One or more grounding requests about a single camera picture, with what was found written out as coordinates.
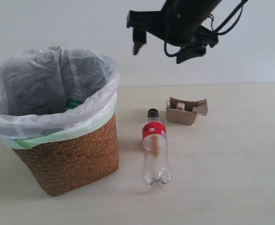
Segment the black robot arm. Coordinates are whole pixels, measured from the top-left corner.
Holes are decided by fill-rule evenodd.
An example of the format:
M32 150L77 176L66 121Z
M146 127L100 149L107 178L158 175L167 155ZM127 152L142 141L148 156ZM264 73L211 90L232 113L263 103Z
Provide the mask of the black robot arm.
M146 44L147 33L164 41L164 44L177 46L180 50L170 54L177 64L202 57L206 46L218 44L218 35L202 26L218 0L167 0L159 11L129 11L127 28L133 28L133 55L137 55Z

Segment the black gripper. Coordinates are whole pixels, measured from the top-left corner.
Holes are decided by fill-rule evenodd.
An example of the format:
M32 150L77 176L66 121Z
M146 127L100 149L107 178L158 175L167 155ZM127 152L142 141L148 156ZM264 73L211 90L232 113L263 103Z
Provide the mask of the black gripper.
M170 45L181 47L176 55L177 64L204 56L205 45L214 47L219 39L196 19L176 12L131 10L127 15L127 28L132 28L133 55L137 55L146 44L146 34L149 33Z

